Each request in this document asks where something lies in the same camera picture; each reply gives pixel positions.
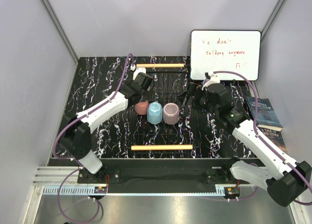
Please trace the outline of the light blue faceted mug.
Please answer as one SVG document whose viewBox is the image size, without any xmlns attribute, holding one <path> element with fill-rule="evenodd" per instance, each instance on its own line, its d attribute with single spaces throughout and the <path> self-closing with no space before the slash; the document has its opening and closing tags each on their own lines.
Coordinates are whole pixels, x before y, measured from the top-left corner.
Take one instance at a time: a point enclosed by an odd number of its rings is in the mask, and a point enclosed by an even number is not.
<svg viewBox="0 0 312 224">
<path fill-rule="evenodd" d="M 151 124 L 159 124 L 162 121 L 162 105 L 155 101 L 149 104 L 147 111 L 147 120 Z"/>
</svg>

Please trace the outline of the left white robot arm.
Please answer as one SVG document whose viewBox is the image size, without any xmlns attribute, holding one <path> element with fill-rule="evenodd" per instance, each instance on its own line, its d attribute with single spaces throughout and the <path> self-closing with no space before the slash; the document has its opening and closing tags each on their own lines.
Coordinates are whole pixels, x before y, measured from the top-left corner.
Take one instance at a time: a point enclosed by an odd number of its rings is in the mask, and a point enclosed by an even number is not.
<svg viewBox="0 0 312 224">
<path fill-rule="evenodd" d="M 91 134 L 117 113 L 139 103 L 153 83 L 148 74 L 139 72 L 134 80 L 119 85 L 106 99 L 72 117 L 66 117 L 65 127 L 57 136 L 56 143 L 65 149 L 95 183 L 105 178 L 103 164 L 92 151 Z"/>
</svg>

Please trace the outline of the black wire dish rack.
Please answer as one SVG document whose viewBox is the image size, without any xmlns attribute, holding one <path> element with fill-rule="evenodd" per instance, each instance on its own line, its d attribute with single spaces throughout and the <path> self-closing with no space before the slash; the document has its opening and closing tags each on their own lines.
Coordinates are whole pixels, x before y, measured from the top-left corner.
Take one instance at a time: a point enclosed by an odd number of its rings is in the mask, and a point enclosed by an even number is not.
<svg viewBox="0 0 312 224">
<path fill-rule="evenodd" d="M 130 133 L 125 149 L 129 158 L 195 158 L 191 110 L 178 101 L 189 84 L 188 71 L 147 69 L 146 73 L 153 78 L 151 90 L 143 96 L 147 113 L 131 110 L 128 115 Z"/>
</svg>

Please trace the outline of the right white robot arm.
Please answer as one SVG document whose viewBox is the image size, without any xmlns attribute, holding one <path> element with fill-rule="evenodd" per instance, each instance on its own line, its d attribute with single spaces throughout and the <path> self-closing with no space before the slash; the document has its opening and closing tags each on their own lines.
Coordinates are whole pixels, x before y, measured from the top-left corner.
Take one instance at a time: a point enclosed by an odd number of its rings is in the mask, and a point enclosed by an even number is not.
<svg viewBox="0 0 312 224">
<path fill-rule="evenodd" d="M 221 171 L 226 183 L 243 180 L 264 190 L 280 206 L 298 203 L 297 197 L 311 190 L 312 167 L 298 162 L 278 148 L 250 119 L 244 108 L 232 106 L 232 96 L 221 83 L 190 83 L 186 91 L 192 105 L 213 114 L 219 127 L 245 144 L 265 165 L 265 169 L 235 159 Z"/>
</svg>

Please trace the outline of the pink plastic cup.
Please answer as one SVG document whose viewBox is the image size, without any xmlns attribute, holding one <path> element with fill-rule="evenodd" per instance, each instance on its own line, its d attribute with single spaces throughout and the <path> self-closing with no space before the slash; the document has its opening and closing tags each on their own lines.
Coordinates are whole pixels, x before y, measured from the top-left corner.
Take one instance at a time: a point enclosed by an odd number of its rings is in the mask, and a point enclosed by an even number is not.
<svg viewBox="0 0 312 224">
<path fill-rule="evenodd" d="M 139 115 L 146 115 L 149 107 L 149 102 L 139 102 L 135 105 L 135 111 Z"/>
</svg>

